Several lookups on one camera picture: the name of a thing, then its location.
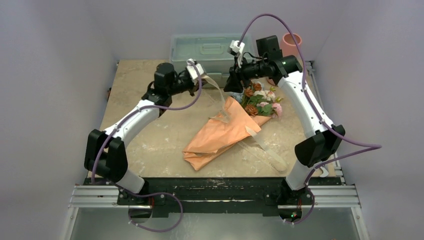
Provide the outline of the artificial flower bouquet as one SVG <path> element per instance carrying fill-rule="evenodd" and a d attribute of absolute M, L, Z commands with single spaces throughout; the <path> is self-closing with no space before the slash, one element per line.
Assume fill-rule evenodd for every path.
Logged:
<path fill-rule="evenodd" d="M 250 116 L 279 118 L 283 114 L 280 104 L 282 98 L 277 97 L 275 89 L 265 88 L 260 81 L 251 81 L 243 92 L 230 92 L 233 97 Z"/>

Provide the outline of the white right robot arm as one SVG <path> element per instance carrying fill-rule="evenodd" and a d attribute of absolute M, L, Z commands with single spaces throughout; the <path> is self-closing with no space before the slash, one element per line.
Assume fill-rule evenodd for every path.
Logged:
<path fill-rule="evenodd" d="M 300 198 L 301 192 L 312 175 L 312 169 L 328 160 L 342 141 L 346 131 L 333 121 L 319 106 L 306 82 L 307 73 L 294 55 L 283 55 L 277 36 L 256 41 L 260 58 L 248 62 L 244 57 L 245 44 L 232 40 L 228 53 L 234 56 L 229 69 L 225 92 L 240 93 L 252 79 L 269 78 L 289 98 L 303 127 L 306 139 L 294 147 L 297 161 L 286 177 L 286 185 L 280 196 L 288 204 Z"/>

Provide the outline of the orange wrapping paper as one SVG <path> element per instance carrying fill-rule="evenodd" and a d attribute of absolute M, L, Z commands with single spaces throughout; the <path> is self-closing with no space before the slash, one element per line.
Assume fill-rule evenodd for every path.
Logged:
<path fill-rule="evenodd" d="M 269 121 L 269 116 L 250 116 L 232 97 L 224 103 L 225 118 L 222 113 L 209 119 L 182 150 L 183 159 L 198 171 L 212 160 L 227 151 L 234 144 L 250 136 L 246 130 L 258 133 L 261 126 Z"/>

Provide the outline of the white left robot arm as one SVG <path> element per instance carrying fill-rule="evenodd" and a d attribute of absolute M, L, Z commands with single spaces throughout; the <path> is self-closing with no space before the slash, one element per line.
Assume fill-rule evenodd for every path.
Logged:
<path fill-rule="evenodd" d="M 137 105 L 117 123 L 105 130 L 92 130 L 87 139 L 84 168 L 95 176 L 115 183 L 129 191 L 129 197 L 138 205 L 149 199 L 149 183 L 129 168 L 126 148 L 129 143 L 165 111 L 172 111 L 172 97 L 189 92 L 199 99 L 202 80 L 206 76 L 203 66 L 194 59 L 187 60 L 187 66 L 177 73 L 171 63 L 164 62 L 156 67 L 154 80 Z"/>

